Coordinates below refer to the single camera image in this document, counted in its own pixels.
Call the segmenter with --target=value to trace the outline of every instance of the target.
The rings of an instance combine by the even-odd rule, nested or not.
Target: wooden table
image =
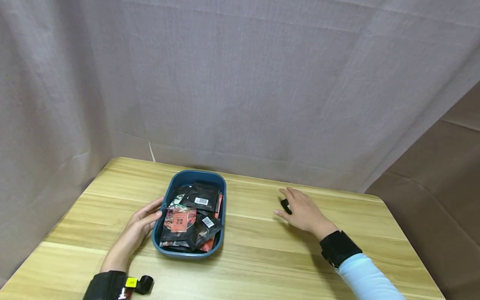
[[[0,300],[82,299],[110,246],[140,207],[163,195],[177,167],[129,158],[108,163],[0,291]],[[221,173],[227,219],[220,253],[192,262],[161,255],[149,238],[130,275],[148,274],[133,299],[354,299],[309,234],[273,215],[285,183]],[[444,299],[385,204],[371,195],[289,184],[309,194],[407,299]]]

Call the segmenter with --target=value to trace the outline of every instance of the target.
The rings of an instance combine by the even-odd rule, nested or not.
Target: fabric backdrop
[[[368,189],[447,299],[480,295],[480,82]]]
[[[112,157],[362,192],[480,79],[477,0],[0,0],[0,277]]]

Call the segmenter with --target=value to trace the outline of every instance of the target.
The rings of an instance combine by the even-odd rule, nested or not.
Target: white label
[[[204,199],[204,198],[195,198],[195,203],[197,204],[201,204],[201,205],[208,205],[208,199]]]
[[[211,226],[215,225],[215,224],[212,222],[212,220],[210,220],[210,218],[207,217],[207,216],[202,220],[202,222],[204,222],[205,225],[207,225],[208,228],[210,228]]]
[[[127,299],[127,294],[125,293],[125,288],[121,289],[121,294],[119,295],[119,300]]]

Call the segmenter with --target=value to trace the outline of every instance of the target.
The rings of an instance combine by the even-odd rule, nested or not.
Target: light blue sleeve
[[[365,254],[347,258],[335,269],[358,300],[405,300],[385,275]]]

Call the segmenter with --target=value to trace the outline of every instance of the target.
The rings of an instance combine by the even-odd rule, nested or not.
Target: black wristband
[[[125,272],[99,273],[90,281],[84,300],[117,300],[126,280],[127,273]]]
[[[362,250],[343,231],[335,231],[320,241],[322,256],[335,268]]]

